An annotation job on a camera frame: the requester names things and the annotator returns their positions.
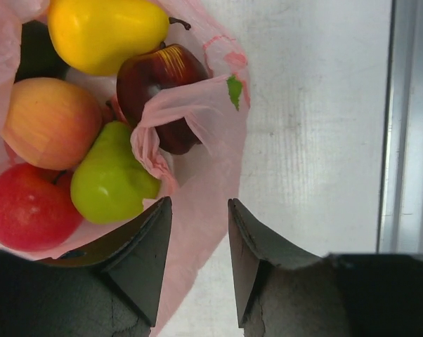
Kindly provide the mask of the dark green fake avocado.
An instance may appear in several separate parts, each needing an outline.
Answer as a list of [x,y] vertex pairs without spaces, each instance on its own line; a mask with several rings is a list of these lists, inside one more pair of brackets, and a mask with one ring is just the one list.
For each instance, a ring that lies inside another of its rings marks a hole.
[[38,20],[22,25],[20,52],[15,82],[35,77],[64,79],[70,68],[56,53],[47,25]]

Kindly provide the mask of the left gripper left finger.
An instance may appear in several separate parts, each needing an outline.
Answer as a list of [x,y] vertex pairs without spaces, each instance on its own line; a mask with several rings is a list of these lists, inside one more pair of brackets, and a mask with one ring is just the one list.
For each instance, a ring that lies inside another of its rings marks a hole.
[[148,336],[157,320],[172,202],[57,259],[0,249],[0,336]]

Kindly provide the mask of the yellow fake pear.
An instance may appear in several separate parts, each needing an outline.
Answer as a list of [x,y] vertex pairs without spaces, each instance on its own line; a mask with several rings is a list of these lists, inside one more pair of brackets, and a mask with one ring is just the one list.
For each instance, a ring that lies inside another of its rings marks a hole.
[[100,77],[115,75],[128,58],[159,48],[176,23],[191,28],[151,1],[55,0],[47,11],[57,54],[70,67]]

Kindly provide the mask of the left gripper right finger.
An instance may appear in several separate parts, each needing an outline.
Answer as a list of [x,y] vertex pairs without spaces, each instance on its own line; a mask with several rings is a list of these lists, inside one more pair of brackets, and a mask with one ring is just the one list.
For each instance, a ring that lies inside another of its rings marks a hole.
[[228,234],[246,336],[423,336],[423,255],[315,256],[238,199]]

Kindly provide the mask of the orange fake peach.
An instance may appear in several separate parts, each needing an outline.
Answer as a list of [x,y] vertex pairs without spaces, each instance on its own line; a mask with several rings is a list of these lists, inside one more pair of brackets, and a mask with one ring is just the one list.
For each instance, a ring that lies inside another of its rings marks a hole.
[[1,137],[26,162],[64,170],[86,156],[102,125],[100,105],[87,90],[39,77],[13,85]]

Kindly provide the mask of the green fake pear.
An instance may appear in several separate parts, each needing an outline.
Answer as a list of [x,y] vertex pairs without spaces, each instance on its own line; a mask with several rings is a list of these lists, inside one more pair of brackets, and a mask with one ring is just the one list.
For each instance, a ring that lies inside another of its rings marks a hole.
[[75,169],[71,199],[83,217],[104,225],[128,221],[143,212],[143,200],[158,196],[161,181],[135,158],[131,129],[123,122],[106,124]]

